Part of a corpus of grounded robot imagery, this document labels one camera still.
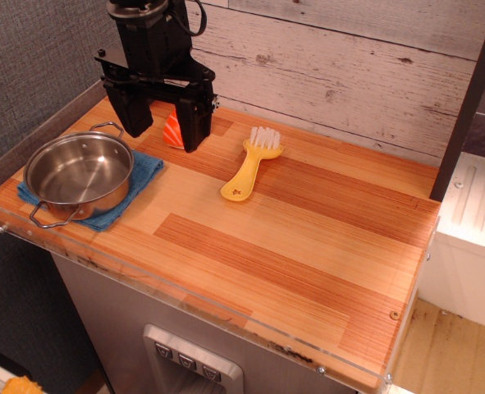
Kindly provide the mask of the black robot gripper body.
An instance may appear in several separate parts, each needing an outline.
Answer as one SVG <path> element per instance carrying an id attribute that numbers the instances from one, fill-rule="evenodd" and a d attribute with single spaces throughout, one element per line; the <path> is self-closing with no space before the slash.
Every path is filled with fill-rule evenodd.
<path id="1" fill-rule="evenodd" d="M 127 108 L 140 101 L 159 99 L 176 103 L 194 100 L 207 108 L 216 104 L 215 73 L 191 56 L 192 39 L 204 33 L 208 18 L 197 1 L 200 24 L 190 28 L 185 1 L 110 1 L 121 51 L 98 50 L 103 81 L 111 103 Z"/>

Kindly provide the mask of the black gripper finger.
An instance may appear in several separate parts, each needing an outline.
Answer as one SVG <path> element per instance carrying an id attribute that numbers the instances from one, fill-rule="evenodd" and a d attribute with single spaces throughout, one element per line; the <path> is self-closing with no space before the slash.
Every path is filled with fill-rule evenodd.
<path id="1" fill-rule="evenodd" d="M 187 153 L 194 152 L 209 137 L 213 111 L 214 98 L 205 101 L 180 98 L 176 103 L 176 116 Z"/>
<path id="2" fill-rule="evenodd" d="M 151 100 L 143 94 L 118 89 L 110 82 L 103 86 L 124 130 L 133 138 L 140 137 L 153 124 Z"/>

